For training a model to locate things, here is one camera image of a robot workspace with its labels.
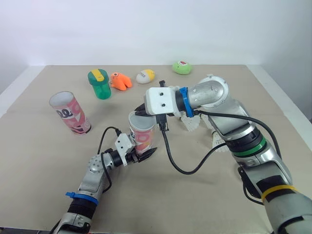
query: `orange stuffed animal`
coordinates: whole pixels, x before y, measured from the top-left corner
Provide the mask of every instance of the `orange stuffed animal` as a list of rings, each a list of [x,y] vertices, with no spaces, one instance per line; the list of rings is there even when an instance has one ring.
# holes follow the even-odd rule
[[[126,91],[127,88],[132,87],[131,79],[119,72],[114,72],[111,74],[111,84],[112,87],[122,91]]]

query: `paper cup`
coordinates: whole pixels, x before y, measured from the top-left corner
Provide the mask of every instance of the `paper cup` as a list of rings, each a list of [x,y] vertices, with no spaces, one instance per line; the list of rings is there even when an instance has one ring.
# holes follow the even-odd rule
[[[135,149],[138,154],[152,148],[156,118],[136,116],[135,112],[129,114],[130,136],[136,143]]]
[[[91,124],[73,93],[63,91],[54,94],[49,103],[74,134],[82,135],[91,130]]]

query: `silver robot arm segment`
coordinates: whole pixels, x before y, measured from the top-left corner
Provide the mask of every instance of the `silver robot arm segment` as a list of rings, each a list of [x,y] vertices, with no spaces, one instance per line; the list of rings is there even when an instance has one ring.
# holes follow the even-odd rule
[[[108,171],[130,162],[141,162],[147,159],[156,148],[136,155],[133,140],[125,133],[119,134],[115,141],[116,150],[108,149],[104,153],[93,156],[88,162],[86,174],[77,192],[66,193],[73,199],[68,211],[52,229],[53,234],[86,234],[91,227],[91,219],[100,201],[102,193],[111,186]],[[104,188],[104,182],[109,180],[110,185]]]
[[[196,114],[206,112],[250,115],[244,106],[233,99],[226,81],[207,75],[191,88],[160,87],[146,91],[145,109],[151,115]],[[210,123],[226,142],[238,171],[251,195],[261,198],[276,234],[312,234],[312,200],[292,186],[287,166],[256,125],[248,120],[208,115]]]

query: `green plastic cup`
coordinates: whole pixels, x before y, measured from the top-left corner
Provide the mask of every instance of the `green plastic cup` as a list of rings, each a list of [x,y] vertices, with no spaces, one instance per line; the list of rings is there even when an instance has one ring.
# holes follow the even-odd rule
[[[89,83],[99,99],[107,99],[111,96],[109,87],[109,78],[107,72],[103,69],[95,69],[88,73]]]

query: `white backdrop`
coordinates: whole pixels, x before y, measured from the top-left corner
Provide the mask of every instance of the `white backdrop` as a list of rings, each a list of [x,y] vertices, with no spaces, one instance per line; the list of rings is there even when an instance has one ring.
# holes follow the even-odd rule
[[[311,9],[311,0],[2,0],[0,51],[16,57],[15,70],[178,59],[261,64],[311,118]],[[0,92],[13,79],[4,74]]]

